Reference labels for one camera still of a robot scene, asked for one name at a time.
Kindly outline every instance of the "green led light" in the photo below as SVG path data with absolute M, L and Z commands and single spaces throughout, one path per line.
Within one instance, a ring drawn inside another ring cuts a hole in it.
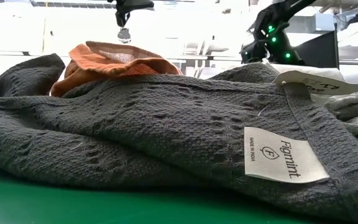
M 275 30 L 273 26 L 268 26 L 267 29 L 268 29 L 268 32 L 273 32 L 273 30 Z

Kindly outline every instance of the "clothing label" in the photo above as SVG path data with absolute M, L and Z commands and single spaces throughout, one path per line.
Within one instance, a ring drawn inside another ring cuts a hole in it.
M 271 66 L 276 69 L 279 73 L 289 72 L 289 71 L 299 71 L 306 74 L 317 75 L 320 77 L 333 78 L 339 81 L 345 81 L 342 73 L 337 68 L 316 68 L 309 66 L 299 66 L 299 65 L 281 65 L 281 64 L 271 64 Z
M 273 83 L 279 85 L 293 82 L 304 83 L 308 87 L 309 92 L 315 94 L 348 95 L 358 92 L 358 84 L 350 84 L 296 70 L 280 73 L 273 81 Z
M 303 184 L 329 178 L 308 141 L 294 140 L 260 128 L 244 128 L 246 175 Z

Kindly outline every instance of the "green table surface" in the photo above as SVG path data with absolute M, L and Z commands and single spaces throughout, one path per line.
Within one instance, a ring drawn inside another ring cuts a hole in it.
M 61 189 L 0 171 L 0 224 L 322 223 L 223 191 Z

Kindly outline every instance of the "orange fabric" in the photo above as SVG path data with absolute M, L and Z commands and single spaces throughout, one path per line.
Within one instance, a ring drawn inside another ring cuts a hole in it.
M 69 90 L 100 79 L 124 75 L 182 75 L 161 56 L 130 45 L 88 41 L 69 53 L 65 79 L 52 86 L 51 95 L 62 97 Z

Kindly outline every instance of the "cable knit pattern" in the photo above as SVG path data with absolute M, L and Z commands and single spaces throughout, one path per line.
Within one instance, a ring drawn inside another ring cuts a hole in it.
M 63 64 L 56 55 L 37 60 Z M 12 174 L 90 188 L 223 186 L 293 212 L 358 222 L 356 139 L 304 85 L 264 82 L 274 74 L 261 64 L 217 80 L 122 77 L 54 98 L 36 96 L 45 73 L 24 69 L 32 63 L 0 78 L 0 86 L 10 82 L 0 91 L 0 167 Z M 308 140 L 331 178 L 284 184 L 245 176 L 245 126 Z

